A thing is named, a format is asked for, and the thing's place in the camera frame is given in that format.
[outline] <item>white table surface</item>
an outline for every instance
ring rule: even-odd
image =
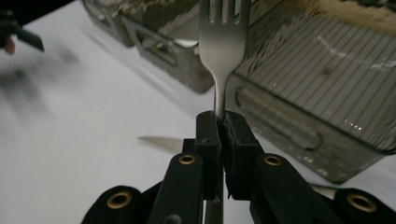
[[[163,179],[173,152],[137,140],[195,136],[212,109],[195,94],[95,27],[80,2],[29,24],[46,49],[17,42],[0,53],[0,223],[79,223],[118,185],[144,191]],[[310,182],[329,185],[260,136]],[[396,210],[396,158],[341,187],[374,194]],[[253,223],[247,202],[226,201],[225,223]]]

